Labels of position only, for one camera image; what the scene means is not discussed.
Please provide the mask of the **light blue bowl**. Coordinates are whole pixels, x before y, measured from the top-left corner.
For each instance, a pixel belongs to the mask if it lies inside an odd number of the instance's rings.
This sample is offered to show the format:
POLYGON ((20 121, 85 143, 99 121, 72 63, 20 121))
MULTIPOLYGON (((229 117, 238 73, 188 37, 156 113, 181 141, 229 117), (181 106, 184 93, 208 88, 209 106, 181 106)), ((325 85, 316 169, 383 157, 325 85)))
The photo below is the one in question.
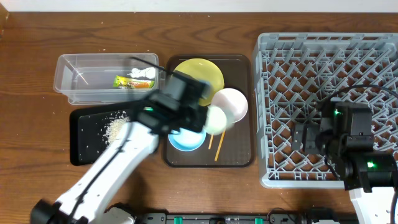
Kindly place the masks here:
POLYGON ((172 131, 168 135, 169 142, 179 151, 190 152, 198 149, 205 141, 206 132, 204 130, 196 133, 187 129, 180 128, 172 131))

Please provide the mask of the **pink shallow bowl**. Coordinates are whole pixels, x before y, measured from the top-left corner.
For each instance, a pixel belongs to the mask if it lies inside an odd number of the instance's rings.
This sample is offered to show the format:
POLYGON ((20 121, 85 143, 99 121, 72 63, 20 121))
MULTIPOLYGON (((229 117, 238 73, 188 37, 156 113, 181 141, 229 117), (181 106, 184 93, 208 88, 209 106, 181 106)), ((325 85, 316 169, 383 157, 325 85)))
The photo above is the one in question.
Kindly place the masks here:
POLYGON ((233 116, 234 123, 242 120, 248 112, 248 101, 245 95, 234 88, 217 91, 211 104, 229 111, 233 116))

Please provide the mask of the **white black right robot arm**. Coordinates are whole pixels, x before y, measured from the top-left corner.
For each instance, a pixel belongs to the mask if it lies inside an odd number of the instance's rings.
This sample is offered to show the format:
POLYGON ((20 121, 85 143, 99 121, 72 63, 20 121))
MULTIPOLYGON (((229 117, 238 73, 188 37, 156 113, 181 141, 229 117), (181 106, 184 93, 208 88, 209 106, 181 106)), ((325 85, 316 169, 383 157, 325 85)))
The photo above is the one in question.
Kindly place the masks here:
POLYGON ((296 124, 292 148, 325 159, 344 184, 360 223, 395 223, 397 165, 392 155, 373 149, 369 121, 296 124))

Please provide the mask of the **yellow round plate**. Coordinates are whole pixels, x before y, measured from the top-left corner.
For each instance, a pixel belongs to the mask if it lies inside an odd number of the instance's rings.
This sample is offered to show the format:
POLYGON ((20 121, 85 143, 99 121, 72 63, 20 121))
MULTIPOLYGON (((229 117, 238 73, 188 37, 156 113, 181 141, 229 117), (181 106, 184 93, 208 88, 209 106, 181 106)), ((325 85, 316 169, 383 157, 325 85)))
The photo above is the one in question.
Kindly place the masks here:
POLYGON ((178 64, 174 71, 185 73, 210 85, 211 90, 208 97, 199 101, 201 106, 210 105, 215 93, 224 88, 224 76, 220 68, 209 60, 202 58, 188 59, 178 64))

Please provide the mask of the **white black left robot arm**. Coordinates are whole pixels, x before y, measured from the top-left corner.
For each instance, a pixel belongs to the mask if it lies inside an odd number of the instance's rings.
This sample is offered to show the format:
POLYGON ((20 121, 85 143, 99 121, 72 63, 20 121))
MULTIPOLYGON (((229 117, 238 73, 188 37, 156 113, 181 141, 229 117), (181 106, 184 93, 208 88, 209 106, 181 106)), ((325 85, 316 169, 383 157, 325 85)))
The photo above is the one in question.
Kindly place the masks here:
POLYGON ((30 213, 30 223, 100 223, 116 192, 133 170, 159 145, 159 139, 180 128, 200 132, 207 108, 199 105, 203 94, 150 92, 134 102, 129 121, 116 140, 84 176, 54 204, 40 200, 30 213))

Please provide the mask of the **white cup green inside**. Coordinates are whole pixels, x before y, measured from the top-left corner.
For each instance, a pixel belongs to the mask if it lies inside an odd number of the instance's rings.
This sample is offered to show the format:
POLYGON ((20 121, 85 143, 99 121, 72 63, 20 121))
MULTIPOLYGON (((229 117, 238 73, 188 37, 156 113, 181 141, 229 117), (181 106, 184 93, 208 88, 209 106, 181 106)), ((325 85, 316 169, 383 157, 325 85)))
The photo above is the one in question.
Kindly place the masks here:
POLYGON ((234 116, 230 110, 219 106, 208 106, 206 122, 203 129, 207 134, 219 135, 230 129, 234 124, 234 116))

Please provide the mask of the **white tissue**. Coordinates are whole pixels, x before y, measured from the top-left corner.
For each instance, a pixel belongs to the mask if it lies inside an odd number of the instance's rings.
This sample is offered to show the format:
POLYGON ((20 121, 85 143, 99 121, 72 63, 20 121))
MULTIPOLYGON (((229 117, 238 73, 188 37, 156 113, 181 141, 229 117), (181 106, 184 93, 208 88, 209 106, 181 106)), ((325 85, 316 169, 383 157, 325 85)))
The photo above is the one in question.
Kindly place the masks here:
POLYGON ((138 69, 138 68, 133 68, 129 73, 128 76, 131 78, 146 78, 146 79, 154 79, 156 76, 157 72, 154 67, 148 67, 145 69, 138 69))

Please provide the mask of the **green yellow snack wrapper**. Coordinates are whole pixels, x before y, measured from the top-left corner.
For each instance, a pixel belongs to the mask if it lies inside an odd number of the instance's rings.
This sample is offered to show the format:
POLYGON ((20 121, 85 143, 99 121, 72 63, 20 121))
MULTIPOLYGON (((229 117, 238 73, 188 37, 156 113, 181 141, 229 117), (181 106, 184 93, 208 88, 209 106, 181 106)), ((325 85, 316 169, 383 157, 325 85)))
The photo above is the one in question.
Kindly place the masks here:
POLYGON ((140 80, 129 77, 116 76, 113 82, 114 88, 150 89, 154 86, 153 80, 140 80))

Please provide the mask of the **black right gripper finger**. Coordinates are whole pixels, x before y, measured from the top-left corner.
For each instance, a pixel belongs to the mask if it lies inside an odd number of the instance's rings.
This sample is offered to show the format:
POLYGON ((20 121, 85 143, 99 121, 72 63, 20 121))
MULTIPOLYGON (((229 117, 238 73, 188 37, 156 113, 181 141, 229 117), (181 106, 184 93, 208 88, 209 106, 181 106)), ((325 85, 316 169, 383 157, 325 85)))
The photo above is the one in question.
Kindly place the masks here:
POLYGON ((307 154, 318 154, 316 145, 317 134, 319 133, 318 124, 306 124, 303 134, 303 150, 307 154))
POLYGON ((292 150, 299 151, 302 147, 304 124, 295 124, 292 130, 292 150))

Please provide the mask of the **wooden chopstick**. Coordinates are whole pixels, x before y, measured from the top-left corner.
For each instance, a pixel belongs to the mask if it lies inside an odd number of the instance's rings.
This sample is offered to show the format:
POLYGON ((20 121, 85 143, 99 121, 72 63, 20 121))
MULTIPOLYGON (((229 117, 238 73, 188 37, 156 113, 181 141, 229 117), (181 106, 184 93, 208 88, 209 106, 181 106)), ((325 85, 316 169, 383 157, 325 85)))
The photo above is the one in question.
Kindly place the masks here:
POLYGON ((209 145, 208 145, 208 149, 209 149, 209 150, 211 149, 211 146, 212 146, 212 143, 213 143, 213 138, 214 138, 214 134, 212 134, 212 135, 210 136, 210 141, 209 141, 209 145))
POLYGON ((225 133, 226 133, 226 130, 224 130, 224 131, 222 132, 222 134, 221 134, 221 138, 220 138, 220 141, 219 141, 219 144, 218 144, 218 148, 217 148, 217 152, 216 152, 215 159, 214 159, 215 162, 218 161, 218 158, 219 158, 219 155, 220 155, 220 151, 221 151, 221 147, 222 147, 222 144, 223 144, 223 140, 224 140, 225 133))

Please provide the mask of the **pile of rice grains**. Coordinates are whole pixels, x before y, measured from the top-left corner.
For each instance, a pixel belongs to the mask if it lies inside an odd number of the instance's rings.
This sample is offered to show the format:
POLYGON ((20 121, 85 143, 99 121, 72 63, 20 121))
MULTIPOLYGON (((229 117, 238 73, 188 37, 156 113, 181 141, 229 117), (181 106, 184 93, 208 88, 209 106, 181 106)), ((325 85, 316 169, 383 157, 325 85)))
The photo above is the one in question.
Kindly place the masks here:
POLYGON ((105 118, 103 139, 107 145, 111 144, 118 136, 125 123, 129 122, 127 111, 117 111, 105 118))

